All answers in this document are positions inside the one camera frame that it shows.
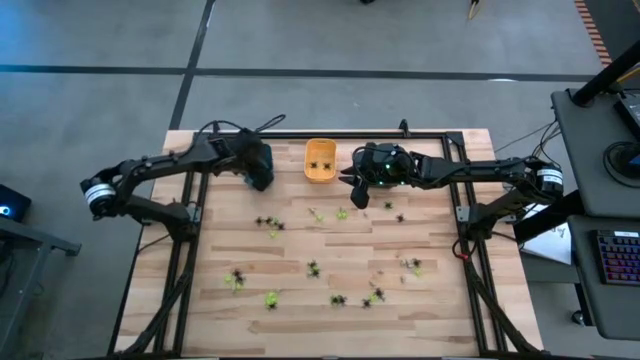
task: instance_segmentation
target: gray floor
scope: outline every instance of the gray floor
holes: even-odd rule
[[[9,0],[0,64],[185,66],[204,0]],[[589,74],[600,68],[572,0],[218,0],[200,67]],[[182,76],[0,73],[0,183],[34,199],[28,223],[81,242],[53,256],[18,357],[104,354],[140,228],[92,222],[78,183],[162,146]],[[194,79],[180,128],[214,118],[282,128],[489,128],[496,148],[553,120],[550,93],[578,83],[309,78]],[[529,154],[539,136],[501,151]],[[575,188],[562,141],[549,154]],[[148,194],[150,184],[140,189]],[[545,347],[557,354],[640,353],[568,322],[572,287],[531,284]]]

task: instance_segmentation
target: wood plank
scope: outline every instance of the wood plank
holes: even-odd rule
[[[463,132],[472,160],[493,159],[488,131]],[[191,131],[169,132],[163,151],[186,149],[191,136]],[[451,254],[457,231],[449,190],[373,189],[369,207],[358,210],[349,200],[349,186],[337,180],[323,185],[306,180],[306,141],[268,142],[275,181],[265,192],[248,189],[241,177],[231,174],[206,184],[183,355],[477,355],[462,265]],[[436,140],[399,143],[411,151],[442,156]],[[351,151],[361,145],[362,140],[338,141],[338,167],[350,166]],[[166,203],[179,198],[183,181],[184,175],[157,180],[152,199]],[[198,181],[196,177],[193,198]],[[476,184],[475,189],[479,201],[492,201],[503,193],[500,184]],[[385,201],[393,201],[395,208],[384,209]],[[316,222],[308,208],[325,220]],[[336,218],[339,208],[348,212],[348,219]],[[403,223],[395,218],[400,213],[407,219]],[[286,230],[271,238],[266,227],[255,224],[258,216],[276,216]],[[512,234],[504,225],[496,230]],[[162,226],[147,228],[141,245],[164,233]],[[516,244],[496,237],[487,247],[501,306],[525,337],[541,347]],[[131,344],[158,309],[170,250],[167,240],[138,256],[117,350]],[[419,277],[401,265],[413,258],[422,261]],[[319,278],[307,276],[312,260],[320,266]],[[235,293],[224,281],[234,269],[246,276],[244,289]],[[374,287],[385,291],[385,301],[362,308]],[[264,306],[271,290],[280,291],[274,311]],[[330,305],[330,297],[337,294],[347,297],[347,306]],[[483,309],[490,347],[495,348]],[[175,313],[173,309],[167,346],[175,331]]]

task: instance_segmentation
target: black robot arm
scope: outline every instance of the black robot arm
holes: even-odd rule
[[[141,224],[158,221],[167,227],[173,239],[186,240],[192,235],[189,228],[195,209],[176,202],[159,204],[133,195],[138,185],[185,172],[218,176],[230,171],[244,175],[250,186],[263,191],[273,181],[272,170],[269,145],[262,143],[256,132],[242,129],[230,140],[199,133],[184,152],[123,161],[83,180],[80,187],[95,220],[130,215]]]
[[[562,197],[562,172],[535,157],[492,161],[454,162],[416,152],[406,152],[397,144],[368,143],[356,149],[353,166],[342,171],[340,180],[354,187],[351,200],[360,209],[367,207],[369,187],[410,185],[435,189],[460,182],[505,182],[513,189],[490,204],[456,209],[465,232],[483,239],[491,237],[495,223],[508,215],[518,215],[531,204],[551,204]]]

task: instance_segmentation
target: rgb keyboard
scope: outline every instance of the rgb keyboard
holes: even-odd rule
[[[640,234],[596,230],[593,237],[602,282],[640,286]]]

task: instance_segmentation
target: orange bowl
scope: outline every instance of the orange bowl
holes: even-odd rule
[[[336,142],[331,139],[307,141],[304,174],[312,183],[328,183],[336,176]]]

